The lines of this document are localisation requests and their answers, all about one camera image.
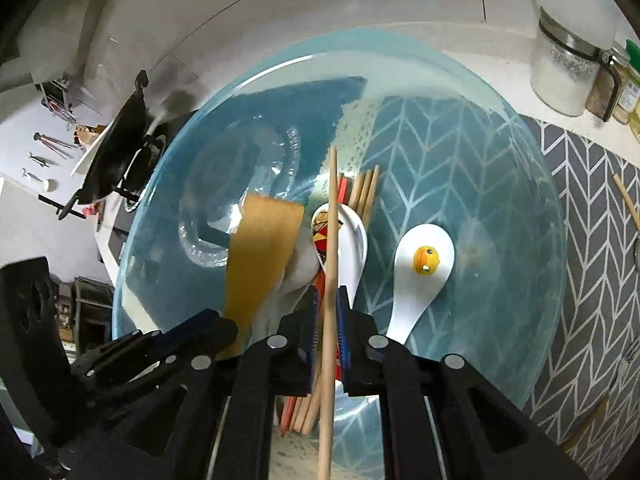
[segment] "ceramic spoon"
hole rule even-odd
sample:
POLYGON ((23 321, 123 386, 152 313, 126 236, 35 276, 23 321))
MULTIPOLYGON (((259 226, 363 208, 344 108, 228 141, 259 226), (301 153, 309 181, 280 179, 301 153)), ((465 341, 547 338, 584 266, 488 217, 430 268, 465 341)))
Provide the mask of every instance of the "ceramic spoon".
MULTIPOLYGON (((321 212, 327 212, 328 204, 321 205, 313 214, 311 224, 314 225, 321 212)), ((338 205, 338 286, 347 287, 349 306, 353 301, 360 284, 360 278, 367 261, 367 234, 358 214, 349 206, 338 205)), ((324 270, 324 258, 318 253, 318 260, 324 270)))
POLYGON ((400 240, 394 264, 394 307, 386 336, 404 344, 449 278, 455 250, 444 229, 421 224, 400 240))

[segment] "metal rivet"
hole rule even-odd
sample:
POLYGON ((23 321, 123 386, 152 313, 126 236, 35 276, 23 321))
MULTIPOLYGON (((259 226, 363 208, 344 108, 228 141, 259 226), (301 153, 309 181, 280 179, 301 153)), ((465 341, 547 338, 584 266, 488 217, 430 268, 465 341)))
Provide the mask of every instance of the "metal rivet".
POLYGON ((369 346, 371 348, 384 348, 385 346, 387 346, 389 344, 389 339, 387 339, 386 337, 384 337, 383 335, 372 335, 369 338, 369 346))
POLYGON ((211 366, 211 358, 207 355, 196 355, 191 360, 191 368, 194 370, 206 370, 211 366))
POLYGON ((287 342, 288 341, 286 337, 280 334, 276 334, 270 336, 270 338, 267 339, 267 346, 273 349, 284 348, 287 345, 287 342))
POLYGON ((449 354, 444 358, 444 364, 454 370, 460 370, 465 365, 465 360, 458 354, 449 354))

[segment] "green bottle cap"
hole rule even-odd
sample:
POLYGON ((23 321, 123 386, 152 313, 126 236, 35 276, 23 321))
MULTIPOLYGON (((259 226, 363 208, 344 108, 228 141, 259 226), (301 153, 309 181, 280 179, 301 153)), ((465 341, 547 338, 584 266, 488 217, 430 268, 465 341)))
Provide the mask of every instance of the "green bottle cap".
POLYGON ((631 66, 640 72, 640 47, 633 41, 626 40, 626 53, 629 54, 631 66))

